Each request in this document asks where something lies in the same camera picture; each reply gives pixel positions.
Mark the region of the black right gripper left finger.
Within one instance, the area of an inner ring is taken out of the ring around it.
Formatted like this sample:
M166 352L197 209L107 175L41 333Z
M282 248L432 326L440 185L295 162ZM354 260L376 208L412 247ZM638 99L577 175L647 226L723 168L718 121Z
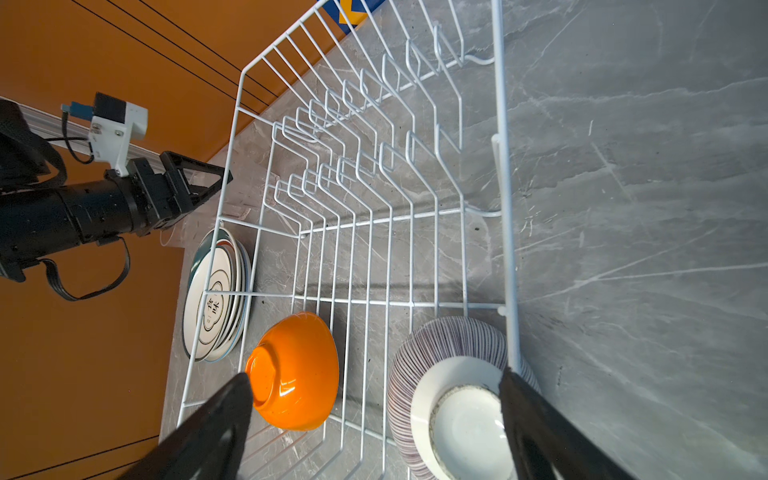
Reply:
M249 378L235 375L122 479L235 479L252 414Z

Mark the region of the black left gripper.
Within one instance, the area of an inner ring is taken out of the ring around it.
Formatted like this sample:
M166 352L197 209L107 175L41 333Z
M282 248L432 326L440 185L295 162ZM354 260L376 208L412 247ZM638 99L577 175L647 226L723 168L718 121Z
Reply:
M23 270L49 254L167 228L233 180L224 167L175 152L160 160L162 173L136 158L126 177L108 170L99 181L3 194L1 276L23 282Z

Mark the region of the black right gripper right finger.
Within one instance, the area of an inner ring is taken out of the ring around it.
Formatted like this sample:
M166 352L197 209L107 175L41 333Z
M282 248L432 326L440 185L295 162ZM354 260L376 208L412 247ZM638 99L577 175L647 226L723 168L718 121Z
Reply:
M519 479L630 479L520 375L507 367L500 388L504 429Z

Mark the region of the orange bowl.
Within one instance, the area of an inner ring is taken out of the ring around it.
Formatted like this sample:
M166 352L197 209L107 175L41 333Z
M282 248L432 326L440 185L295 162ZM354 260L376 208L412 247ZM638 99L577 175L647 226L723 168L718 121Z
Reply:
M255 410L270 425L311 431L329 417L340 380L330 329L317 315L299 312L271 327L245 366Z

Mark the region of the white plate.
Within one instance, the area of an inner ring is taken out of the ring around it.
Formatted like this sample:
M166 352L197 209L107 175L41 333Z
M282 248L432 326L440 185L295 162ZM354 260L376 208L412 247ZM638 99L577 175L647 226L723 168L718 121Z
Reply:
M210 231L196 250L184 303L182 344L187 356L215 363L239 341L245 325L245 288L251 260L224 227Z

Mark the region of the striped ceramic bowl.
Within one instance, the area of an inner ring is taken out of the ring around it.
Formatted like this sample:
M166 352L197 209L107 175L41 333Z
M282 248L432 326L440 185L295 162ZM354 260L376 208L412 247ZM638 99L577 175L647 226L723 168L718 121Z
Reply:
M486 322L432 320L399 348L387 386L387 418L397 449L418 479L513 479L503 424L503 370L518 366L538 381L525 357L509 352L508 334Z

